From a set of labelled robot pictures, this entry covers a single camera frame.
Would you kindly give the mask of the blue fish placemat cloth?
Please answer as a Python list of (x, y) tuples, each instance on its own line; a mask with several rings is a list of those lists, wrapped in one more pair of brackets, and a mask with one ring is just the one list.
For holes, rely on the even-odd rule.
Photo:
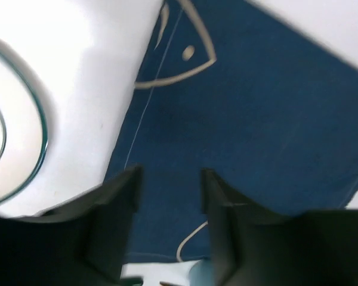
[(209, 256), (205, 167), (281, 214), (358, 208), (358, 70), (246, 1), (164, 1), (106, 178), (137, 163), (128, 263)]

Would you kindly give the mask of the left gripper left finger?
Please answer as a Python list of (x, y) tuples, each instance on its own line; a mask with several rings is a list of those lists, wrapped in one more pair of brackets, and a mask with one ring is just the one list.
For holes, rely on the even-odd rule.
[(0, 285), (120, 285), (143, 169), (39, 216), (0, 217)]

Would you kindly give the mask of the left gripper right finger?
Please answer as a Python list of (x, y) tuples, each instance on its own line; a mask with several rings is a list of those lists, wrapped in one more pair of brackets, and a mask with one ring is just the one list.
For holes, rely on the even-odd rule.
[(201, 171), (216, 285), (358, 285), (358, 209), (275, 213)]

